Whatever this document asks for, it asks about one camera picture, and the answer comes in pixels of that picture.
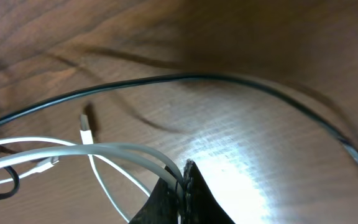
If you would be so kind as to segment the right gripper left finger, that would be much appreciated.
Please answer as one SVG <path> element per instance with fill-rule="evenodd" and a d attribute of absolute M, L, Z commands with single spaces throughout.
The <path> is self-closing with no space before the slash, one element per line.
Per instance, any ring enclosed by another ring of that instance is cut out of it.
<path fill-rule="evenodd" d="M 171 188 L 160 177 L 150 197 L 129 224 L 178 224 L 180 209 L 178 187 L 179 183 L 176 179 L 174 179 L 174 185 Z"/>

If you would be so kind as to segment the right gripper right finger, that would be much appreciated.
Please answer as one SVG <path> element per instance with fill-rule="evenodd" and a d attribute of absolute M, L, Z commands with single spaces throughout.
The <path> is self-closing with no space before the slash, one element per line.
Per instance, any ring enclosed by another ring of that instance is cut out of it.
<path fill-rule="evenodd" d="M 201 172 L 192 160 L 184 167 L 185 209 L 184 224 L 234 224 L 218 204 Z"/>

